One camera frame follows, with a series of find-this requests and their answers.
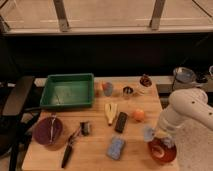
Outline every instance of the red bowl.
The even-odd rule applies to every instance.
[[[154,138],[151,142],[149,142],[148,148],[151,157],[161,164],[172,162],[177,155],[176,146],[168,148],[159,138]]]
[[[33,130],[33,138],[41,145],[54,144],[61,135],[63,125],[62,122],[56,118],[53,124],[53,135],[51,141],[52,119],[52,117],[48,117],[41,120]]]

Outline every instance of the wooden table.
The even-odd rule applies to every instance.
[[[159,165],[152,160],[148,153],[147,144],[143,141],[142,128],[144,124],[155,126],[162,110],[155,85],[144,88],[147,94],[134,94],[129,100],[122,97],[122,88],[131,86],[136,88],[135,82],[114,82],[114,92],[111,97],[105,97],[101,90],[101,83],[95,82],[95,101],[92,108],[70,110],[58,113],[63,122],[63,133],[56,144],[45,147],[32,139],[24,163],[24,171],[178,171],[177,161]],[[136,108],[146,113],[146,121],[139,123],[128,118],[122,134],[114,131],[115,122],[108,126],[104,115],[104,105],[107,102],[118,104],[118,112],[130,114]],[[43,111],[40,120],[50,116],[50,112]],[[79,126],[79,122],[90,121],[91,135],[80,137],[74,144],[74,152],[66,169],[61,169],[61,161],[68,136]],[[119,161],[106,156],[107,148],[113,136],[126,140],[125,148]]]

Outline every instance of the green tray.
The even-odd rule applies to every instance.
[[[43,109],[91,107],[93,99],[93,74],[49,75],[40,106]]]

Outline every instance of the small bowl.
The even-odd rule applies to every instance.
[[[155,137],[151,142],[149,142],[148,148],[151,157],[160,164],[170,163],[176,158],[176,146],[168,148],[159,138]]]
[[[195,82],[196,74],[189,68],[178,67],[173,71],[174,77],[177,81],[184,84]]]
[[[55,118],[51,140],[52,119],[53,117],[48,117],[41,120],[33,130],[33,138],[41,145],[52,145],[61,135],[63,129],[62,122],[58,118]]]

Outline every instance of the purple bowl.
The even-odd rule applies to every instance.
[[[33,138],[41,145],[52,145],[60,137],[63,125],[62,122],[56,118],[53,123],[53,135],[51,141],[51,125],[53,117],[48,117],[41,120],[33,130]]]

